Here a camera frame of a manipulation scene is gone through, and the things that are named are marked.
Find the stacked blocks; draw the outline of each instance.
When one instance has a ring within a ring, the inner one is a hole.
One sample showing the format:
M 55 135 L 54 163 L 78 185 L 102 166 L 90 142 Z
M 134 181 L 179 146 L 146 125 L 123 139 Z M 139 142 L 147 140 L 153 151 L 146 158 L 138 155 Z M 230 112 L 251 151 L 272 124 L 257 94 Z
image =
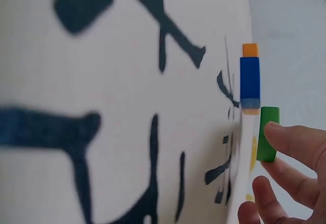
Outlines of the stacked blocks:
M 264 134 L 264 127 L 269 121 L 280 122 L 280 109 L 278 107 L 262 107 L 258 137 L 257 160 L 273 162 L 276 150 L 269 144 Z
M 258 115 L 260 108 L 259 51 L 256 43 L 242 46 L 240 58 L 240 103 L 247 115 Z

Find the green block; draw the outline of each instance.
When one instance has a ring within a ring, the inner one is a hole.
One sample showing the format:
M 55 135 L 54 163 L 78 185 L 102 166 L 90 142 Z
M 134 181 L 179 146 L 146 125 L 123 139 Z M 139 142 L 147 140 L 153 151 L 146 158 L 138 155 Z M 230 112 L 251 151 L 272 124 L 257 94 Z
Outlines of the green block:
M 257 148 L 257 160 L 273 162 L 276 157 L 276 150 L 269 144 L 264 134 L 264 127 L 269 121 L 280 122 L 280 108 L 262 107 L 260 112 L 260 127 Z

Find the gray floor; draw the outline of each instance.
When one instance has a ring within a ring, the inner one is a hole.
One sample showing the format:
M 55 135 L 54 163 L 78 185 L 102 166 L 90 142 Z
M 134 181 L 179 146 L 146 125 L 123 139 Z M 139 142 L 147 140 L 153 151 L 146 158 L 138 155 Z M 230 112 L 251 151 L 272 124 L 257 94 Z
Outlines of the gray floor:
M 262 106 L 280 107 L 283 125 L 326 129 L 326 2 L 249 1 L 253 37 L 260 47 Z M 281 158 L 315 176 L 297 161 Z M 258 165 L 254 174 L 265 172 Z M 290 216 L 310 216 L 309 209 L 272 185 Z

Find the hand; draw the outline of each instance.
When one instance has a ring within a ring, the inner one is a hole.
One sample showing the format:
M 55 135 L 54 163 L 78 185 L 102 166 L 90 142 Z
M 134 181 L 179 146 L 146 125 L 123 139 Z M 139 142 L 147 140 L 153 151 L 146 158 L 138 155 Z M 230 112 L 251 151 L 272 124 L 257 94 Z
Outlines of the hand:
M 253 181 L 255 201 L 243 203 L 238 212 L 240 224 L 324 224 L 326 223 L 326 131 L 304 126 L 282 127 L 269 122 L 264 129 L 269 143 L 311 168 L 317 179 L 311 179 L 280 159 L 262 162 L 271 177 L 300 204 L 313 210 L 308 220 L 288 217 L 277 201 L 269 180 L 260 176 Z

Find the blue ink marking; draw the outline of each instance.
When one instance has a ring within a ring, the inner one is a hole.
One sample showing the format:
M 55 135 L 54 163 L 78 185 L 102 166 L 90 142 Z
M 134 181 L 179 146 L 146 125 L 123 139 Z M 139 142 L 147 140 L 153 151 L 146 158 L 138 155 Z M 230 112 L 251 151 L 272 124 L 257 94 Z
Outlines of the blue ink marking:
M 160 0 L 161 7 L 164 10 L 164 0 Z M 158 65 L 161 73 L 164 72 L 167 63 L 167 49 L 166 49 L 166 36 L 167 32 L 163 29 L 159 29 L 159 51 L 158 51 Z
M 190 40 L 181 32 L 178 26 L 173 20 L 166 14 L 162 5 L 162 0 L 138 0 L 148 12 L 156 19 L 161 29 L 169 33 L 178 45 L 190 56 L 195 67 L 199 69 L 200 64 L 203 60 L 203 56 L 206 53 L 206 48 L 199 48 L 194 46 Z
M 229 141 L 229 135 L 223 137 L 223 144 L 227 144 Z
M 205 174 L 206 185 L 210 184 L 217 177 L 219 177 L 225 170 L 227 170 L 230 166 L 230 161 L 231 161 L 231 155 L 229 156 L 229 159 L 224 164 L 206 172 L 206 174 Z
M 223 82 L 223 73 L 222 71 L 219 72 L 218 76 L 217 76 L 217 82 L 218 82 L 218 86 L 221 90 L 221 92 L 231 101 L 233 108 L 232 108 L 232 119 L 235 118 L 235 113 L 234 113 L 234 108 L 239 108 L 239 102 L 234 100 L 234 96 L 233 96 L 233 89 L 232 87 L 234 86 L 234 74 L 232 74 L 232 84 L 231 84 L 231 75 L 230 75 L 230 66 L 229 66 L 229 52 L 228 52 L 228 45 L 227 45 L 227 38 L 226 36 L 224 37 L 224 41 L 225 41 L 225 51 L 226 51 L 226 61 L 227 61 L 227 70 L 228 70 L 228 82 L 229 82 L 229 87 L 230 90 L 227 89 L 227 87 L 224 85 Z M 230 112 L 231 112 L 231 107 L 228 110 L 228 120 L 230 119 Z M 231 133 L 231 143 L 230 143 L 230 149 L 229 149 L 229 157 L 226 160 L 226 162 L 220 166 L 218 166 L 217 168 L 214 168 L 212 170 L 209 170 L 206 172 L 205 174 L 205 183 L 206 185 L 210 184 L 212 181 L 214 181 L 216 178 L 218 178 L 221 174 L 224 174 L 224 180 L 223 180 L 223 186 L 222 189 L 218 189 L 218 192 L 216 194 L 215 197 L 215 203 L 216 204 L 221 204 L 222 203 L 222 199 L 224 196 L 224 192 L 225 192 L 225 171 L 227 169 L 229 169 L 228 172 L 228 184 L 227 184 L 227 197 L 226 197 L 226 204 L 229 201 L 229 198 L 231 196 L 231 192 L 232 192 L 232 183 L 231 183 L 231 159 L 232 159 L 232 149 L 233 149 L 233 132 Z M 223 144 L 227 144 L 229 142 L 229 136 L 226 135 L 223 137 Z
M 53 7 L 64 28 L 77 35 L 112 4 L 113 0 L 54 0 Z
M 178 199 L 178 207 L 175 215 L 175 223 L 178 222 L 183 204 L 184 204 L 184 165 L 185 165 L 185 152 L 182 152 L 180 156 L 180 185 L 179 185 L 179 199 Z
M 218 86 L 219 86 L 221 92 L 232 102 L 234 107 L 239 108 L 239 102 L 237 102 L 233 99 L 233 91 L 231 88 L 231 76 L 230 76 L 230 68 L 229 68 L 230 67 L 229 66 L 229 52 L 228 52 L 228 44 L 227 44 L 226 36 L 224 36 L 224 42 L 225 42 L 226 61 L 227 61 L 227 67 L 228 67 L 228 80 L 229 80 L 230 91 L 228 91 L 228 89 L 224 85 L 222 71 L 220 71 L 218 74 L 217 82 L 218 82 Z
M 0 108 L 0 145 L 62 150 L 73 164 L 75 186 L 86 224 L 92 224 L 88 145 L 100 128 L 99 113 L 80 118 L 51 115 L 18 107 Z
M 122 217 L 111 224 L 143 224 L 145 216 L 151 217 L 151 224 L 157 224 L 157 159 L 158 159 L 158 115 L 152 119 L 150 132 L 150 180 L 149 186 L 135 205 Z

